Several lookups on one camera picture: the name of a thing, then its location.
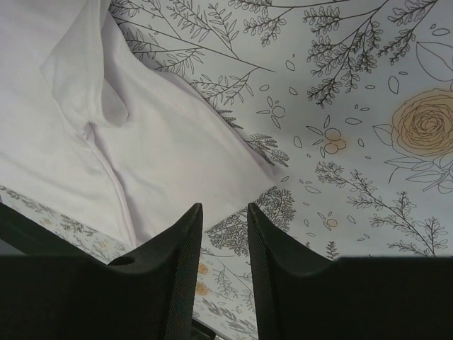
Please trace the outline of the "floral patterned table mat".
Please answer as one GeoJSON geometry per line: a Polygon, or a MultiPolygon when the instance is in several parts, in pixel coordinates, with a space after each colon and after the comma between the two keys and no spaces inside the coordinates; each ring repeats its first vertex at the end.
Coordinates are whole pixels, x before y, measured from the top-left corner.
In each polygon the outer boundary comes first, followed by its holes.
{"type": "MultiPolygon", "coordinates": [[[[251,203],[332,261],[452,260],[451,1],[107,2],[132,54],[182,78],[273,171],[272,188],[213,226],[199,203],[189,339],[260,339],[251,203]]],[[[1,240],[104,264],[148,242],[2,184],[1,240]]]]}

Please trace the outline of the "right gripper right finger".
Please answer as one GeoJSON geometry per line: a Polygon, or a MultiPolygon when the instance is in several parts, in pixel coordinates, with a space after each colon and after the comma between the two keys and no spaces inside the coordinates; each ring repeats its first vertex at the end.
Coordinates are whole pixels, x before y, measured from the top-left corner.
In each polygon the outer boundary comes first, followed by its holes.
{"type": "Polygon", "coordinates": [[[451,339],[448,257],[335,261],[247,209],[260,339],[451,339]]]}

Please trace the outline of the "white t shirt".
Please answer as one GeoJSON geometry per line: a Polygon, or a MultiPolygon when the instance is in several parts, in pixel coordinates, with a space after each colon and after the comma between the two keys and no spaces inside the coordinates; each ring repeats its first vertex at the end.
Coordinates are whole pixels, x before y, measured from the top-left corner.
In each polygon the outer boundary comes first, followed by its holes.
{"type": "Polygon", "coordinates": [[[142,64],[108,7],[1,2],[1,184],[130,247],[194,203],[213,226],[272,188],[269,164],[142,64]]]}

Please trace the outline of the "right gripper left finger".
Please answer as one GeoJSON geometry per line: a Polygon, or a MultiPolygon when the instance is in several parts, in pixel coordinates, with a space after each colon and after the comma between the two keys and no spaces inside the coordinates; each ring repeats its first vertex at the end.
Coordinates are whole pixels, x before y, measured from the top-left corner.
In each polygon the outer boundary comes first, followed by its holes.
{"type": "Polygon", "coordinates": [[[74,246],[1,257],[2,339],[189,339],[203,210],[110,263],[74,246]]]}

